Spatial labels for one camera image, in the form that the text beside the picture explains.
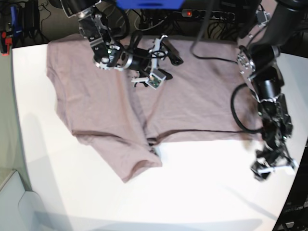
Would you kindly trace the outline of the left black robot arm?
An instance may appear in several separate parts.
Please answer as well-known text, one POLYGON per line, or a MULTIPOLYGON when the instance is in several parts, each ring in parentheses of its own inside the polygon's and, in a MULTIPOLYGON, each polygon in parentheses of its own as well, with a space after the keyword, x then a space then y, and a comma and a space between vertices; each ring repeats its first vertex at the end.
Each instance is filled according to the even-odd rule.
POLYGON ((277 64, 280 48, 295 32, 308 3, 305 0, 278 0, 272 13, 264 10, 261 1, 253 1, 250 19, 239 34, 236 63, 244 83, 231 95, 231 113, 238 127, 246 133, 259 133, 264 142, 256 151, 251 171, 258 181, 265 181, 271 173, 295 171, 297 162, 290 156, 286 142, 292 136, 293 123, 282 92, 284 79, 277 64), (262 126, 246 128, 239 120, 234 106, 238 91, 249 88, 257 101, 262 126))

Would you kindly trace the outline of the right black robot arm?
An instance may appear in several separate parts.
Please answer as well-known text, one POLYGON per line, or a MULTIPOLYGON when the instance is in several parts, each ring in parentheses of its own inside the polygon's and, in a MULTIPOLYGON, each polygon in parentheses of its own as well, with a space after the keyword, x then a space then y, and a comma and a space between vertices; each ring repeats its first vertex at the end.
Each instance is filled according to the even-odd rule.
POLYGON ((159 67, 159 61, 169 58, 174 66, 183 64, 178 50, 164 34, 153 40, 152 47, 142 49, 138 45, 143 32, 136 30, 130 35, 129 44, 124 46, 120 41, 129 35, 130 24, 127 14, 119 6, 116 8, 126 25, 123 34, 120 28, 109 26, 107 15, 97 8, 98 0, 62 0, 60 3, 67 17, 78 18, 79 31, 89 41, 94 53, 93 61, 100 69, 134 71, 136 76, 131 79, 134 85, 142 83, 145 87, 157 89, 165 80, 173 78, 159 67))

